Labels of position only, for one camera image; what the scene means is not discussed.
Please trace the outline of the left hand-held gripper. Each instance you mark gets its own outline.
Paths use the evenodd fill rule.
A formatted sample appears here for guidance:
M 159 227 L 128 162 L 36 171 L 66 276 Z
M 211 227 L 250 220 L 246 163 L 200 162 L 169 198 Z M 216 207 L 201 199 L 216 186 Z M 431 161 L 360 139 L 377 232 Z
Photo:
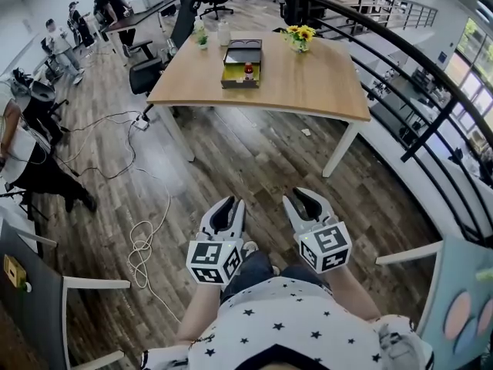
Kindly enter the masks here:
M 186 266 L 198 284 L 227 286 L 238 274 L 243 263 L 245 209 L 243 200 L 235 203 L 235 197 L 229 196 L 203 215 L 186 258 Z

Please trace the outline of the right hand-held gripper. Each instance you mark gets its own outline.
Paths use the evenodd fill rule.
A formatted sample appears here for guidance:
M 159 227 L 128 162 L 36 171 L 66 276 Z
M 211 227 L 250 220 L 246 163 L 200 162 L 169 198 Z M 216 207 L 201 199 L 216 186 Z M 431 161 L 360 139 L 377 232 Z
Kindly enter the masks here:
M 286 195 L 282 202 L 301 258 L 317 274 L 347 264 L 352 250 L 350 235 L 345 223 L 332 216 L 328 199 L 303 187 L 294 187 L 293 194 L 303 211 L 298 211 Z

